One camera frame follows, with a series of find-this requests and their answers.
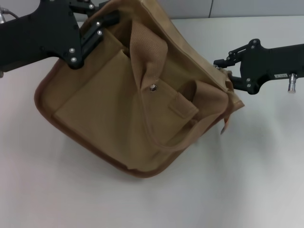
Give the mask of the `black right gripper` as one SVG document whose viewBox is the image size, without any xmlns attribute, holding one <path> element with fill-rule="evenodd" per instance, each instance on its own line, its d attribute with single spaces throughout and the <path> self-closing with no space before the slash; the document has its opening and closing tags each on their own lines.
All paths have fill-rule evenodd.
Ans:
<svg viewBox="0 0 304 228">
<path fill-rule="evenodd" d="M 289 80 L 288 92 L 294 94 L 297 79 L 304 77 L 304 45 L 264 48 L 259 39 L 228 53 L 226 59 L 214 60 L 217 69 L 234 66 L 240 62 L 241 77 L 228 77 L 236 90 L 256 95 L 268 81 Z"/>
</svg>

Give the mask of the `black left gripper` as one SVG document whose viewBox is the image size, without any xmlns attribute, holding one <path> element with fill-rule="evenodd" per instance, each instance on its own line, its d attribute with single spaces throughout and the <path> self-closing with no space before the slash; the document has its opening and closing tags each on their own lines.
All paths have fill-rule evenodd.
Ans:
<svg viewBox="0 0 304 228">
<path fill-rule="evenodd" d="M 90 0 L 42 0 L 31 14 L 0 26 L 0 68 L 13 70 L 49 57 L 79 69 L 84 59 L 104 39 L 104 28 L 120 21 L 113 11 L 89 23 L 80 37 L 74 12 L 93 12 Z"/>
</svg>

